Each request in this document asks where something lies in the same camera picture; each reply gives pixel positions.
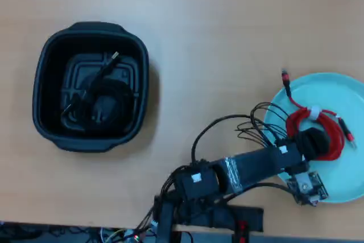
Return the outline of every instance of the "table surface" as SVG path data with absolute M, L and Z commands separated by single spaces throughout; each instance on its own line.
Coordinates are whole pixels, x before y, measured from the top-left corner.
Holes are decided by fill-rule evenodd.
M 82 20 L 118 23 L 150 53 L 143 128 L 106 154 L 61 151 L 32 122 L 42 46 Z M 272 99 L 282 67 L 364 81 L 363 45 L 364 0 L 0 0 L 0 219 L 134 227 L 206 124 Z M 236 137 L 238 122 L 208 133 L 197 157 L 256 148 Z M 266 235 L 364 238 L 364 199 L 310 208 L 257 189 L 233 203 L 263 207 Z

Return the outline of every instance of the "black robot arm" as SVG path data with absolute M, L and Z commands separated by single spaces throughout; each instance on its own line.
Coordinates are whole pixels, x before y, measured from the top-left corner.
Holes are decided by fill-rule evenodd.
M 272 186 L 259 182 L 282 172 L 291 176 L 286 181 L 288 188 L 275 187 L 293 194 L 301 205 L 315 206 L 328 193 L 319 175 L 308 172 L 309 161 L 327 153 L 328 144 L 324 132 L 310 128 L 294 139 L 276 142 L 276 146 L 213 162 L 201 160 L 176 172 L 172 178 L 175 189 L 155 199 L 157 242 L 170 242 L 173 224 L 229 228 L 235 234 L 241 225 L 262 231 L 262 209 L 226 203 L 249 189 Z

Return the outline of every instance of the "black bowl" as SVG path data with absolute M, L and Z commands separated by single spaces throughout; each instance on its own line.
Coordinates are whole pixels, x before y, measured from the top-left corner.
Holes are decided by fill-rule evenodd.
M 74 130 L 61 122 L 61 114 L 75 94 L 118 51 L 119 62 L 107 78 L 126 83 L 134 104 L 129 123 L 114 134 Z M 33 90 L 33 121 L 37 131 L 68 151 L 104 152 L 131 140 L 140 130 L 148 97 L 148 52 L 143 42 L 121 26 L 103 22 L 78 22 L 54 34 L 43 47 Z M 107 116 L 111 98 L 97 100 L 97 114 Z

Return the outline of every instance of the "light blue plate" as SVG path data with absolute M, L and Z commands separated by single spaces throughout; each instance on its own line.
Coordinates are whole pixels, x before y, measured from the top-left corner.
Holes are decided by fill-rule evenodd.
M 341 156 L 334 161 L 313 161 L 310 171 L 317 171 L 329 193 L 324 200 L 330 203 L 343 203 L 364 195 L 364 84 L 337 73 L 315 73 L 291 82 L 292 98 L 302 106 L 319 105 L 340 115 L 353 133 L 357 148 L 346 141 Z M 297 110 L 287 98 L 284 89 L 273 98 L 273 103 L 281 106 L 288 114 Z M 275 123 L 283 128 L 284 122 L 274 113 L 267 112 L 266 123 Z M 301 130 L 317 126 L 310 121 L 301 124 Z M 282 180 L 289 178 L 287 173 L 279 175 Z

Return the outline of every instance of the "red cable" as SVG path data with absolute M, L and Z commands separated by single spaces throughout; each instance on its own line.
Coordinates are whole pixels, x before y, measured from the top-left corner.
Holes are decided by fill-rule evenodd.
M 309 117 L 311 111 L 295 102 L 295 100 L 292 98 L 288 74 L 285 71 L 282 72 L 282 80 L 289 100 L 299 108 L 299 110 L 291 114 L 286 120 L 287 135 L 292 138 L 299 132 L 301 122 Z M 325 113 L 337 117 L 338 123 L 332 120 Z M 341 151 L 344 148 L 345 137 L 347 137 L 350 142 L 354 142 L 354 137 L 346 127 L 343 119 L 338 117 L 335 112 L 326 109 L 322 110 L 318 115 L 316 122 L 323 126 L 330 138 L 329 152 L 325 156 L 321 156 L 316 160 L 337 159 L 341 155 Z
M 304 119 L 307 119 L 310 115 L 310 110 L 297 104 L 292 97 L 289 100 L 296 105 L 299 110 L 291 114 L 286 121 L 287 135 L 292 138 L 299 132 L 299 127 Z M 329 116 L 324 113 L 328 113 L 336 116 L 336 113 L 330 110 L 323 110 L 316 120 L 323 126 L 327 135 L 330 138 L 329 152 L 325 156 L 318 157 L 316 160 L 335 160 L 341 155 L 341 151 L 344 148 L 345 137 L 339 124 L 334 122 Z

